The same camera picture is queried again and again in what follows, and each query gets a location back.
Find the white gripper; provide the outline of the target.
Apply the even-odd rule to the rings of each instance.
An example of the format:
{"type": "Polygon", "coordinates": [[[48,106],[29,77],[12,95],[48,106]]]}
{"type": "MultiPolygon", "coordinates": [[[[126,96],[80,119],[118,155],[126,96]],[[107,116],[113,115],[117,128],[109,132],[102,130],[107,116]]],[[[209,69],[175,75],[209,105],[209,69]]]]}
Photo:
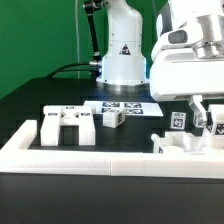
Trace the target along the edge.
{"type": "Polygon", "coordinates": [[[192,109],[193,124],[203,128],[207,112],[203,98],[224,95],[224,58],[198,59],[191,48],[152,50],[150,93],[156,101],[187,100],[192,109]]]}

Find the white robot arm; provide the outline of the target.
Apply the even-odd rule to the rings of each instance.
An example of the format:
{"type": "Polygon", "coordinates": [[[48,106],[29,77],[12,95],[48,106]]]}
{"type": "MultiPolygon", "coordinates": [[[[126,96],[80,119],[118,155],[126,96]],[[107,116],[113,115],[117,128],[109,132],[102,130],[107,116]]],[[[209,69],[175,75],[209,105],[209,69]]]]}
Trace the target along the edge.
{"type": "Polygon", "coordinates": [[[194,124],[205,126],[202,101],[224,96],[224,0],[167,0],[156,17],[150,68],[141,52],[141,14],[126,0],[103,3],[108,51],[97,82],[114,88],[148,84],[155,101],[187,100],[194,124]]]}

